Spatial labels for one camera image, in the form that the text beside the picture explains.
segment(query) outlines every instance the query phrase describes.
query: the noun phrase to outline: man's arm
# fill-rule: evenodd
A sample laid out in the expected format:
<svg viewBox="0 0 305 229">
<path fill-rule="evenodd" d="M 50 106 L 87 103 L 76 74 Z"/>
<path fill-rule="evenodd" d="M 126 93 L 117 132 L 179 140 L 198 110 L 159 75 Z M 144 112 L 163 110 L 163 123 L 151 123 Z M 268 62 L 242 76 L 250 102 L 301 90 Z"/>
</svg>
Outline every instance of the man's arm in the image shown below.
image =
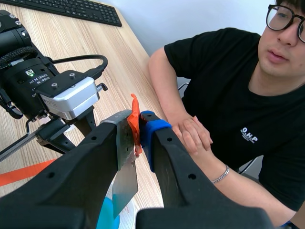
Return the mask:
<svg viewBox="0 0 305 229">
<path fill-rule="evenodd" d="M 198 155 L 191 156 L 211 181 L 225 172 L 226 165 L 216 158 L 211 150 L 205 151 L 202 148 Z M 295 214 L 295 211 L 282 204 L 263 186 L 231 169 L 228 175 L 215 186 L 225 196 L 240 205 L 263 208 L 276 227 L 288 222 Z"/>
<path fill-rule="evenodd" d="M 187 116 L 178 91 L 176 72 L 169 63 L 164 48 L 160 48 L 151 56 L 148 69 L 154 90 L 169 123 L 174 123 L 178 114 Z"/>
</svg>

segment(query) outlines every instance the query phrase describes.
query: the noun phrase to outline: wrist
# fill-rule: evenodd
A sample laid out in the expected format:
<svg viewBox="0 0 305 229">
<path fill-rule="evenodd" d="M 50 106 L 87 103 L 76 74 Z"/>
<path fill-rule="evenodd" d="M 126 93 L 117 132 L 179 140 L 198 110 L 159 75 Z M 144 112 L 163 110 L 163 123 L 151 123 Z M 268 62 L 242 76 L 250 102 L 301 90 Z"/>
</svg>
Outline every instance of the wrist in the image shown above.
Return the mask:
<svg viewBox="0 0 305 229">
<path fill-rule="evenodd" d="M 173 109 L 164 110 L 164 114 L 171 125 L 174 125 L 181 120 L 190 118 L 191 116 L 187 113 L 184 106 L 176 106 Z"/>
<path fill-rule="evenodd" d="M 201 159 L 194 159 L 194 157 L 196 156 L 193 156 L 193 160 L 210 181 L 218 179 L 226 171 L 226 165 L 213 154 L 208 154 Z"/>
</svg>

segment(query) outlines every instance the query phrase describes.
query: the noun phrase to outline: orange strap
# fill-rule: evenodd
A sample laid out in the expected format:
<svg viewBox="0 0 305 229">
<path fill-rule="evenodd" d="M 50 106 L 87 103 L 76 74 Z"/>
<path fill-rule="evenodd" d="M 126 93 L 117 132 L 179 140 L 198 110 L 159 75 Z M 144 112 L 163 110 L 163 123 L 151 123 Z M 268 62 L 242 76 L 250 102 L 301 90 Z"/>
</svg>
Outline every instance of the orange strap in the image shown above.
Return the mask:
<svg viewBox="0 0 305 229">
<path fill-rule="evenodd" d="M 28 166 L 25 168 L 20 168 L 7 173 L 0 174 L 0 187 L 3 185 L 8 185 L 16 181 L 35 176 L 55 160 L 56 159 L 45 161 L 39 164 L 35 164 L 32 166 Z"/>
<path fill-rule="evenodd" d="M 141 140 L 140 140 L 140 127 L 139 127 L 139 116 L 140 116 L 140 108 L 139 101 L 135 94 L 131 94 L 132 101 L 132 113 L 127 118 L 127 122 L 132 129 L 133 140 L 135 144 L 135 155 L 139 156 L 142 152 Z"/>
</svg>

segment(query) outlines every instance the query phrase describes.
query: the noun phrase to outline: black t-shirt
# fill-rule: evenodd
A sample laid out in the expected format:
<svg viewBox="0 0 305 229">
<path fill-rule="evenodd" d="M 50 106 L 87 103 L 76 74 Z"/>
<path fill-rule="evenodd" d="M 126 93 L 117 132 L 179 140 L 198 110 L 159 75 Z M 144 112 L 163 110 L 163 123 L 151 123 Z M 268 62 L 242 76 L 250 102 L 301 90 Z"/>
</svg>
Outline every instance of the black t-shirt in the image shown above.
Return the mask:
<svg viewBox="0 0 305 229">
<path fill-rule="evenodd" d="M 210 131 L 215 156 L 237 169 L 264 155 L 260 183 L 298 211 L 305 200 L 305 87 L 269 97 L 249 91 L 259 40 L 226 28 L 164 49 L 177 76 L 191 79 L 183 104 Z"/>
</svg>

